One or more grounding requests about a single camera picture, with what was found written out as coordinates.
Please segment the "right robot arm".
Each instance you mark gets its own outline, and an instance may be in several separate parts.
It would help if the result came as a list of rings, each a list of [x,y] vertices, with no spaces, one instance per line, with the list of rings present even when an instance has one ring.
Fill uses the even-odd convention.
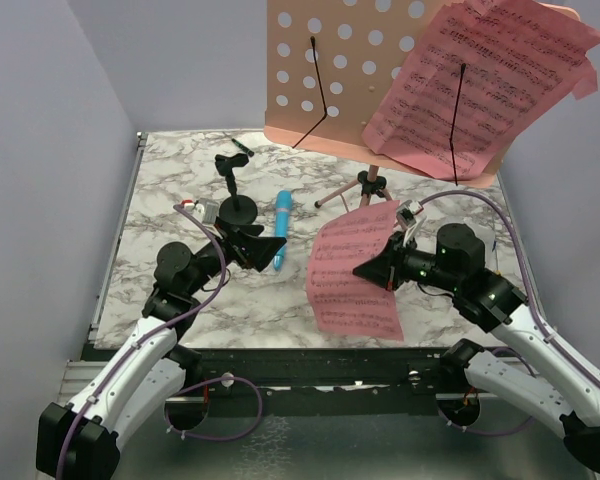
[[[600,474],[600,370],[562,341],[517,287],[486,267],[484,242],[470,227],[443,226],[432,253],[394,233],[380,254],[353,273],[389,291],[413,281],[450,294],[465,320],[520,354],[539,375],[513,369],[462,339],[441,358],[441,383],[452,391],[470,385],[507,401],[543,423],[577,461]]]

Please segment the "pink music stand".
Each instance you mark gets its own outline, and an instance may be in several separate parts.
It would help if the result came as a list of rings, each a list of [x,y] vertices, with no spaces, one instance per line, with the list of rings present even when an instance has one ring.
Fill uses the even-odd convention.
[[[362,133],[447,1],[269,1],[264,133],[274,143],[381,169]]]

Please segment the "pink sheet music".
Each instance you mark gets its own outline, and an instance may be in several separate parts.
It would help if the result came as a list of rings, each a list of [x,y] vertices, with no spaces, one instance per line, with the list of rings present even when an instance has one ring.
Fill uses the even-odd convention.
[[[378,155],[470,181],[565,96],[597,90],[600,30],[537,1],[442,7],[362,133]]]

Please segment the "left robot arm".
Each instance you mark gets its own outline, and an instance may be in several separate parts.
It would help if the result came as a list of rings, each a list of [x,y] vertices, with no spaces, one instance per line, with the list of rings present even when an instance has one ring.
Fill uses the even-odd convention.
[[[153,290],[131,334],[100,373],[63,405],[50,403],[38,422],[36,468],[54,479],[109,479],[125,444],[175,393],[194,392],[200,357],[180,345],[203,303],[196,293],[230,263],[263,271],[285,245],[260,225],[222,219],[198,252],[170,242],[157,254]]]

